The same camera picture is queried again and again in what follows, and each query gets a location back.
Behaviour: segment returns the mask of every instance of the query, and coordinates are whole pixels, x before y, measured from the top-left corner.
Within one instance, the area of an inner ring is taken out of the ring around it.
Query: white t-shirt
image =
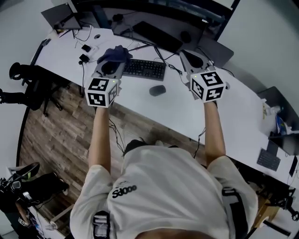
[[[71,212],[71,232],[75,239],[93,239],[93,216],[104,210],[110,213],[112,239],[134,239],[158,228],[229,239],[223,187],[240,194],[250,228],[257,196],[228,157],[214,160],[205,169],[183,149],[139,147],[126,154],[114,184],[102,166],[89,169]]]

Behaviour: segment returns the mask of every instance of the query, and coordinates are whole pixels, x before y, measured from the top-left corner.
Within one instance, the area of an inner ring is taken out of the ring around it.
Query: black and white pattern
[[[203,78],[207,86],[213,86],[223,83],[223,81],[220,79],[216,72],[203,73],[201,74],[201,77]]]
[[[207,91],[206,100],[214,100],[221,97],[223,87],[210,89]]]
[[[105,91],[108,86],[109,80],[94,78],[90,83],[89,90],[93,91]]]
[[[88,98],[91,105],[106,106],[105,95],[88,93]]]
[[[109,104],[114,100],[114,98],[117,96],[117,84],[112,87],[111,91],[108,92],[108,101]]]
[[[193,78],[192,78],[192,91],[202,99],[204,95],[204,88],[202,88]]]

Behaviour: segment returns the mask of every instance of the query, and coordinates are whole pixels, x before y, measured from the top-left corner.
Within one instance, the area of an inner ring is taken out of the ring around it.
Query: white desk
[[[86,39],[88,31],[89,29],[80,31],[78,38]],[[96,34],[100,34],[101,37],[95,40],[93,37]],[[52,40],[44,47],[36,64],[82,86],[83,70],[78,61],[83,51],[79,43],[74,49],[76,41],[72,33]],[[89,40],[83,43],[89,46],[97,45],[100,48],[90,61],[98,59],[106,49],[117,45],[128,49],[143,45],[138,41],[132,42],[127,38],[114,36],[109,29],[97,28],[92,29]],[[160,52],[163,58],[171,55],[165,50],[160,50]],[[136,59],[152,61],[158,57],[153,47],[134,50],[130,53]],[[167,62],[184,71],[179,56],[172,56]],[[96,62],[84,64],[85,82],[94,72],[96,65]],[[263,121],[262,101],[252,90],[225,70],[218,69],[218,73],[222,80],[230,85],[223,99],[218,102],[227,155],[284,183],[291,183],[296,177],[296,174],[293,178],[289,177],[293,156],[286,157],[281,149],[278,150],[281,163],[277,172],[256,163],[260,149],[266,149],[268,145],[268,137],[260,131]],[[122,91],[116,98],[116,103],[195,141],[198,140],[198,135],[205,127],[203,103],[193,99],[175,70],[167,67],[163,82],[137,77],[122,77],[121,82]],[[166,93],[158,97],[151,96],[150,87],[159,84],[165,86]],[[204,135],[200,142],[205,143]],[[296,178],[294,184],[299,186]]]

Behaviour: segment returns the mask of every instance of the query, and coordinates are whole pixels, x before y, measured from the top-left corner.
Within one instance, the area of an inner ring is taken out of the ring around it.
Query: wooden floor
[[[38,176],[55,171],[70,185],[68,196],[59,194],[39,210],[47,220],[75,203],[80,195],[88,171],[87,156],[95,114],[94,108],[79,96],[75,84],[71,84],[69,89],[59,90],[54,98],[64,109],[59,111],[50,102],[48,117],[42,113],[43,106],[40,110],[30,111],[20,153],[20,165],[40,162]],[[177,145],[192,155],[197,147],[197,142],[117,104],[110,110],[110,119],[116,124],[125,146],[142,137],[149,144],[161,140],[166,145]],[[123,157],[112,129],[110,145],[111,174],[115,180],[121,174]],[[203,163],[203,157],[203,146],[200,146],[197,159]],[[64,235],[69,233],[68,226],[65,226],[68,217],[59,221],[59,230]]]

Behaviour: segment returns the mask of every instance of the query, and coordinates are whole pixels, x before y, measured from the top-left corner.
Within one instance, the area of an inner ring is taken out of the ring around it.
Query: desk leg
[[[78,87],[79,87],[79,94],[80,94],[81,98],[83,98],[84,97],[84,88],[80,85],[78,85]]]

